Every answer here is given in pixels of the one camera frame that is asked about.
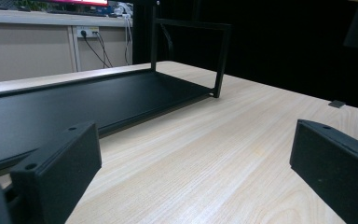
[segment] wood grain surface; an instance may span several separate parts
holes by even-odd
[[[214,83],[188,65],[158,70]],[[358,139],[358,108],[329,103],[224,76],[220,98],[102,138],[103,167],[67,223],[344,223],[289,164],[298,119]]]

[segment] wall socket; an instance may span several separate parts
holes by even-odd
[[[77,26],[77,37],[83,38],[81,31],[86,31],[86,38],[98,37],[95,32],[100,32],[98,26]]]

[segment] black background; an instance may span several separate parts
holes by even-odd
[[[192,0],[161,0],[161,18],[193,20]],[[232,24],[226,74],[358,107],[358,49],[343,46],[357,2],[201,0],[199,21]],[[150,30],[134,9],[134,63],[149,62]],[[158,60],[215,70],[221,34],[167,27],[174,58],[159,34]]]

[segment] screw hole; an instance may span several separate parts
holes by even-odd
[[[25,166],[25,170],[32,170],[36,167],[36,164],[35,163],[32,163],[32,164],[28,164],[27,166]]]

